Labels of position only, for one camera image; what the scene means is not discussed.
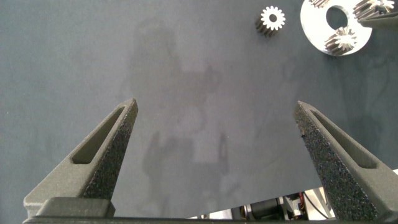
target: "cable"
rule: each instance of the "cable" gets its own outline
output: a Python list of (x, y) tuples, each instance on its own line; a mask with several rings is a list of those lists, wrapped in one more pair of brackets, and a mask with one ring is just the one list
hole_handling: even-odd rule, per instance
[(307, 198), (307, 200), (310, 202), (310, 204), (312, 205), (313, 208), (315, 208), (316, 211), (319, 212), (319, 214), (321, 214), (323, 217), (325, 217), (326, 219), (329, 219), (325, 214), (323, 214), (323, 212), (319, 211), (319, 209), (312, 203), (312, 201), (310, 200), (310, 198), (307, 196), (307, 194), (304, 192), (304, 196)]

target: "small metal gear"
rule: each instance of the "small metal gear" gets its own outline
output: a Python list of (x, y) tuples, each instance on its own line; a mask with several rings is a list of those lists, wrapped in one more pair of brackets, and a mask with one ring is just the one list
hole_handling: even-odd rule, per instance
[(388, 13), (394, 8), (391, 0), (363, 0), (354, 7), (355, 18), (365, 19)]
[(356, 35), (349, 27), (340, 27), (326, 42), (325, 48), (334, 56), (341, 56), (356, 46)]
[(323, 8), (328, 4), (330, 0), (309, 0), (311, 2), (311, 5), (317, 8)]
[(273, 36), (285, 25), (285, 14), (278, 7), (266, 7), (256, 22), (256, 29), (265, 36)]

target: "spur gear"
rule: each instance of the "spur gear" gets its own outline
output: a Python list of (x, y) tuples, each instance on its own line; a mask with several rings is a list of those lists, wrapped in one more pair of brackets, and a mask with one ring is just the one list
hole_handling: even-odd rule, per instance
[(365, 19), (388, 13), (393, 8), (394, 1), (391, 0), (363, 0), (354, 7), (354, 15), (357, 19)]
[(317, 8), (323, 8), (328, 4), (330, 0), (309, 0), (311, 2), (311, 5)]
[(273, 36), (285, 25), (285, 14), (278, 7), (266, 7), (256, 22), (256, 29), (265, 36)]
[(325, 48), (334, 56), (341, 56), (356, 46), (356, 35), (349, 27), (340, 27), (326, 42)]

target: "metal part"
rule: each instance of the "metal part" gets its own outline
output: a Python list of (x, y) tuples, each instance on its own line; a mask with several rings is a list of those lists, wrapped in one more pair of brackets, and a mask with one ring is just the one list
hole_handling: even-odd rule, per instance
[(333, 212), (330, 203), (327, 203), (323, 187), (306, 190), (305, 195), (305, 210), (307, 212), (308, 220), (325, 220), (326, 218), (321, 215), (320, 212), (326, 215), (328, 219), (335, 218), (335, 213)]
[(364, 27), (371, 27), (374, 29), (398, 30), (398, 12), (361, 19), (359, 23)]
[(322, 186), (342, 221), (398, 221), (398, 176), (316, 108), (294, 114)]
[(285, 25), (285, 14), (278, 7), (266, 7), (256, 22), (256, 29), (265, 36), (271, 37)]
[(325, 43), (325, 48), (334, 56), (340, 56), (352, 50), (357, 36), (349, 27), (340, 27)]
[(393, 8), (394, 2), (390, 0), (363, 0), (355, 5), (354, 15), (357, 19), (366, 19), (388, 13)]
[(315, 8), (310, 1), (304, 1), (300, 18), (304, 33), (311, 44), (323, 53), (335, 56), (332, 51), (325, 47), (325, 42), (336, 34), (336, 30), (332, 29), (326, 20), (326, 12), (329, 8), (336, 7), (346, 14), (347, 26), (357, 36), (355, 46), (351, 50), (343, 52), (340, 56), (353, 54), (363, 48), (372, 34), (372, 29), (363, 27), (355, 19), (353, 14), (355, 4), (356, 1), (329, 0), (324, 7)]
[(311, 5), (317, 8), (323, 8), (329, 3), (329, 0), (309, 0), (309, 1), (311, 2)]
[(118, 105), (24, 199), (28, 217), (54, 197), (111, 200), (137, 116), (135, 99)]
[(288, 196), (283, 196), (284, 199), (284, 204), (286, 205), (286, 209), (293, 213), (293, 216), (299, 216), (302, 215), (302, 212), (300, 211), (300, 199), (291, 199)]

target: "gear assembly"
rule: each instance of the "gear assembly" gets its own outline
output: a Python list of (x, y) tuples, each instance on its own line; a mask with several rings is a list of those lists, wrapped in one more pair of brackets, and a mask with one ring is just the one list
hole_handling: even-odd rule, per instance
[[(333, 29), (326, 20), (327, 11), (342, 10), (348, 19), (344, 27)], [(305, 0), (300, 19), (303, 31), (311, 44), (331, 56), (353, 54), (363, 48), (372, 29), (398, 29), (398, 14), (391, 12), (391, 0)], [(278, 7), (263, 10), (256, 21), (256, 29), (266, 37), (274, 36), (285, 25), (285, 14)]]

